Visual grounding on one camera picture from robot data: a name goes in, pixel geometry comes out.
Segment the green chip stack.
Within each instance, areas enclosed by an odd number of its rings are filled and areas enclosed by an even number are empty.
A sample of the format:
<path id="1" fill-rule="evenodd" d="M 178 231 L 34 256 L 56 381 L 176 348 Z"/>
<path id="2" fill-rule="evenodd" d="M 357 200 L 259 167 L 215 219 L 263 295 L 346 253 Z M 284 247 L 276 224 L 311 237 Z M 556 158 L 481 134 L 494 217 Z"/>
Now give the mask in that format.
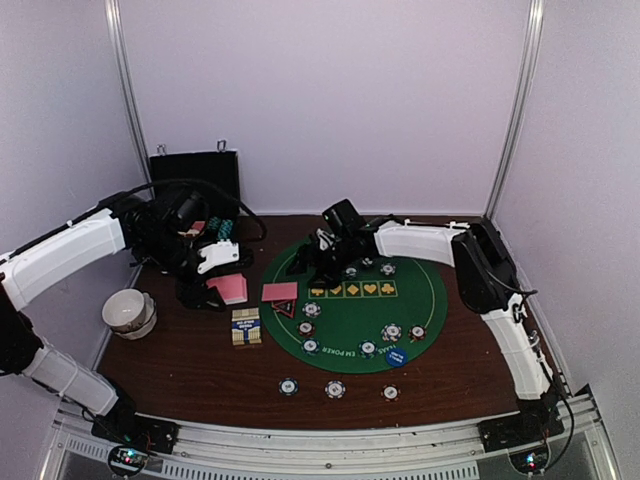
<path id="1" fill-rule="evenodd" d="M 299 391 L 299 384 L 294 378 L 284 378 L 279 382 L 279 392 L 285 396 L 295 395 Z"/>

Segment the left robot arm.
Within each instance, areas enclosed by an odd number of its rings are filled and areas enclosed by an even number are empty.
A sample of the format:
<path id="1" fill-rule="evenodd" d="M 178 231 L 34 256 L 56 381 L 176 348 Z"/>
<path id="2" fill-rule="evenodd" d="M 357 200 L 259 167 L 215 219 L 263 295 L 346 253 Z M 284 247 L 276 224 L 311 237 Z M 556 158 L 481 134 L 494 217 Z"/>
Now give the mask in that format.
<path id="1" fill-rule="evenodd" d="M 153 200 L 138 189 L 118 192 L 82 215 L 1 257 L 1 373 L 22 375 L 77 403 L 95 425 L 123 444 L 144 433 L 131 397 L 100 374 L 77 363 L 39 337 L 24 309 L 41 293 L 84 267 L 130 251 L 137 262 L 154 261 L 176 280 L 176 297 L 188 309 L 222 311 L 226 305 L 207 282 L 226 265 L 246 264 L 243 249 L 230 241 L 198 245 L 185 238 L 209 217 L 202 196 L 210 190 L 233 203 L 260 228 L 267 227 L 241 200 L 199 179 L 163 180 Z"/>

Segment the blue small blind button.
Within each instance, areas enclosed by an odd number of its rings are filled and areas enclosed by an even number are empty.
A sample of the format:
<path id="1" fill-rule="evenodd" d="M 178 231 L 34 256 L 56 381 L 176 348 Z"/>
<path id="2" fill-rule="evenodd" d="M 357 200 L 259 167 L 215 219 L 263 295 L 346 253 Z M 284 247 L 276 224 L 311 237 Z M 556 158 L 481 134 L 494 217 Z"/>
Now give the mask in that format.
<path id="1" fill-rule="evenodd" d="M 394 347 L 385 353 L 385 360 L 391 368 L 401 368 L 408 363 L 409 355 L 406 350 Z"/>

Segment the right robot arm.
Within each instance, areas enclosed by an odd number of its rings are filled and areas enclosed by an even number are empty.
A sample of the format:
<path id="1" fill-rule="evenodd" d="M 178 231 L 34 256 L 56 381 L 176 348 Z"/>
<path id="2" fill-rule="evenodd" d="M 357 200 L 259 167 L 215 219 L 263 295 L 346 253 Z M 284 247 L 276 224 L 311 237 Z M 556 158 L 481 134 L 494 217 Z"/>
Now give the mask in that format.
<path id="1" fill-rule="evenodd" d="M 454 268 L 461 301 L 488 325 L 512 375 L 519 409 L 513 433 L 530 442 L 551 431 L 560 393 L 539 337 L 525 326 L 530 294 L 520 287 L 515 264 L 488 220 L 431 226 L 387 215 L 367 221 L 348 201 L 323 218 L 328 227 L 298 248 L 287 273 L 310 272 L 310 285 L 333 288 L 347 267 L 364 259 L 401 257 Z"/>

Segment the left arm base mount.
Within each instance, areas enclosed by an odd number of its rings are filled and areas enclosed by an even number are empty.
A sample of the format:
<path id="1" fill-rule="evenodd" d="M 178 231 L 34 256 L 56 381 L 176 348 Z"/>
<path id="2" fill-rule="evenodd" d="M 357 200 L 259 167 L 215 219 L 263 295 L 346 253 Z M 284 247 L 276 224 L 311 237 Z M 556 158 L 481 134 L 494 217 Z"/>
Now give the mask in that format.
<path id="1" fill-rule="evenodd" d="M 93 422 L 91 434 L 114 443 L 135 447 L 153 454 L 172 454 L 178 439 L 179 425 L 167 420 L 135 416 L 132 428 L 117 429 L 104 418 Z"/>

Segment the blue white chip stack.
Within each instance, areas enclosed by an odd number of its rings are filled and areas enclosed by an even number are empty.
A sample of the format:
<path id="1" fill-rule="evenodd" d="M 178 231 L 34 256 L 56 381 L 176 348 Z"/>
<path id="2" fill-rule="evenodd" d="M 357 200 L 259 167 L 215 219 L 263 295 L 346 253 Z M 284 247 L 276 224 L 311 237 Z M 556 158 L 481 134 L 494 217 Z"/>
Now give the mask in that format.
<path id="1" fill-rule="evenodd" d="M 330 399 L 340 399 L 346 393 L 346 385 L 340 380 L 331 380 L 325 385 L 325 393 Z"/>

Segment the red black chip stack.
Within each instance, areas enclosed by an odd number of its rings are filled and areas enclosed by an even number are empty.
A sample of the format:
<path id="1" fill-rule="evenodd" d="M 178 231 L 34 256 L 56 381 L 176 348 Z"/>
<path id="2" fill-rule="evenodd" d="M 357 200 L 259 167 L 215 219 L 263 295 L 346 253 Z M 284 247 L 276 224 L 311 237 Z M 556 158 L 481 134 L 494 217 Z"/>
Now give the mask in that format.
<path id="1" fill-rule="evenodd" d="M 395 384 L 386 384 L 382 387 L 380 394 L 386 402 L 395 402 L 399 400 L 401 390 Z"/>

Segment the green chip mat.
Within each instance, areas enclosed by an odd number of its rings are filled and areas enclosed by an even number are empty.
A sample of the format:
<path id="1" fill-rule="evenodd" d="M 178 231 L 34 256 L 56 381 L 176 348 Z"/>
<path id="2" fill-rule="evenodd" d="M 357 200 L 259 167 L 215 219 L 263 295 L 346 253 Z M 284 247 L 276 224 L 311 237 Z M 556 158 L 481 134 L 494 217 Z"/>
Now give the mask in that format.
<path id="1" fill-rule="evenodd" d="M 321 344 L 315 338 L 306 338 L 301 344 L 301 349 L 307 355 L 316 355 L 321 351 Z"/>
<path id="2" fill-rule="evenodd" d="M 377 354 L 377 346 L 374 341 L 364 340 L 358 345 L 358 353 L 362 358 L 371 359 Z"/>

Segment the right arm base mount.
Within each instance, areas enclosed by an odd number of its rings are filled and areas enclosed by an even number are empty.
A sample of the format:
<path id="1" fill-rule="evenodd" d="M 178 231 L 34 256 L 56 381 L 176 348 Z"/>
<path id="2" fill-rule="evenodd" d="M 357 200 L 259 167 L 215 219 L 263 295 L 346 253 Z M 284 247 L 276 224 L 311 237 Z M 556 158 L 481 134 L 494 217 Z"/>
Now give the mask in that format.
<path id="1" fill-rule="evenodd" d="M 561 420 L 540 424 L 537 420 L 526 420 L 521 414 L 484 420 L 477 427 L 487 453 L 541 442 L 565 431 Z"/>

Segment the red-backed card deck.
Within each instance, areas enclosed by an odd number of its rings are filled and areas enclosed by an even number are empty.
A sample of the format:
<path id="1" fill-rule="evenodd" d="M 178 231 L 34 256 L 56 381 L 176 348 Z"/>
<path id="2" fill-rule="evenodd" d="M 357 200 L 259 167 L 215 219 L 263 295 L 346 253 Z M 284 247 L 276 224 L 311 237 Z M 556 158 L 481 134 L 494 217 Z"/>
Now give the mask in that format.
<path id="1" fill-rule="evenodd" d="M 216 288 L 226 305 L 235 305 L 248 301 L 247 280 L 241 273 L 235 273 L 207 280 L 209 289 Z"/>

